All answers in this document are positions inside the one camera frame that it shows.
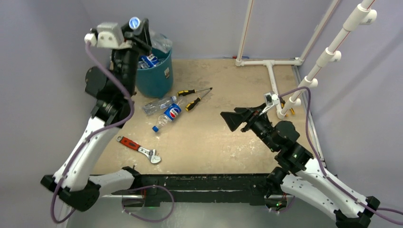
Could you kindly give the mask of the Pepsi bottle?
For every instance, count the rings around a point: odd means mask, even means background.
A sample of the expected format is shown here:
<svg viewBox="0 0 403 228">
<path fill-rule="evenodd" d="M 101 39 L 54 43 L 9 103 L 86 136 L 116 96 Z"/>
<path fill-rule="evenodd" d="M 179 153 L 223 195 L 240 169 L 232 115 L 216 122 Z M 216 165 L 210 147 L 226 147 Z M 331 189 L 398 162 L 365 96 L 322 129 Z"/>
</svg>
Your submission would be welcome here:
<svg viewBox="0 0 403 228">
<path fill-rule="evenodd" d="M 182 108 L 178 104 L 173 103 L 158 117 L 156 124 L 152 127 L 152 130 L 155 133 L 159 132 L 169 122 L 175 120 L 181 114 L 181 112 Z"/>
<path fill-rule="evenodd" d="M 141 69 L 148 69 L 158 66 L 161 61 L 154 55 L 150 54 L 148 56 L 142 55 L 139 58 L 139 66 Z"/>
</svg>

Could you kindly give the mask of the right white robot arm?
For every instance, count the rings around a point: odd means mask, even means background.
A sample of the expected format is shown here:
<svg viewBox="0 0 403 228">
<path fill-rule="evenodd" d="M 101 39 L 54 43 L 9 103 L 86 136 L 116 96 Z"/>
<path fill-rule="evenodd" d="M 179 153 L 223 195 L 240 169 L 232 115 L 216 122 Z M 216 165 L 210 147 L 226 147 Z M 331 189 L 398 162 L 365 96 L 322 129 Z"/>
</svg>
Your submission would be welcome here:
<svg viewBox="0 0 403 228">
<path fill-rule="evenodd" d="M 367 228 L 380 205 L 373 196 L 366 197 L 343 184 L 308 149 L 297 142 L 300 134 L 290 121 L 272 124 L 263 114 L 264 104 L 237 107 L 221 112 L 233 132 L 241 124 L 242 132 L 251 130 L 272 151 L 276 167 L 268 176 L 268 194 L 290 193 L 329 216 L 338 228 Z"/>
</svg>

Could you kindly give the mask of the crushed clear bottle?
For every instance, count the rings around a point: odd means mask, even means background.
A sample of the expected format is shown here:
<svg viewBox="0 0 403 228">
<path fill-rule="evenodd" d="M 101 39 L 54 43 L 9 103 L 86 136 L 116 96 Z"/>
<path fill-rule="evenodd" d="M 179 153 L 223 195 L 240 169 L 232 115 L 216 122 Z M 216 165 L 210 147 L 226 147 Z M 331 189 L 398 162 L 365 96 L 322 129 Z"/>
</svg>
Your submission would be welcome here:
<svg viewBox="0 0 403 228">
<path fill-rule="evenodd" d="M 149 28 L 148 19 L 139 19 L 138 17 L 132 17 L 128 22 L 129 28 L 140 34 L 144 34 L 145 42 L 153 48 L 160 50 L 164 53 L 168 53 L 173 46 L 173 42 L 165 35 L 155 32 Z"/>
</svg>

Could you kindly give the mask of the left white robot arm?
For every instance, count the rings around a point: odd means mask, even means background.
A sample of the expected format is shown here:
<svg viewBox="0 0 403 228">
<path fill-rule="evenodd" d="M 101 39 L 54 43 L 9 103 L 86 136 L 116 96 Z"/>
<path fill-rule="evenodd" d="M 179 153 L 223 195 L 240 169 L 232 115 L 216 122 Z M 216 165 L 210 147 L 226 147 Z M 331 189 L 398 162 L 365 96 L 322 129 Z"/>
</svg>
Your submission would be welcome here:
<svg viewBox="0 0 403 228">
<path fill-rule="evenodd" d="M 130 167 L 103 175 L 92 170 L 109 141 L 134 114 L 135 79 L 140 56 L 150 54 L 152 43 L 148 19 L 131 18 L 120 26 L 103 22 L 84 37 L 85 47 L 112 51 L 113 70 L 99 61 L 86 73 L 85 92 L 96 99 L 84 133 L 63 165 L 41 184 L 73 210 L 90 209 L 99 197 L 120 190 L 137 194 L 142 187 Z"/>
</svg>

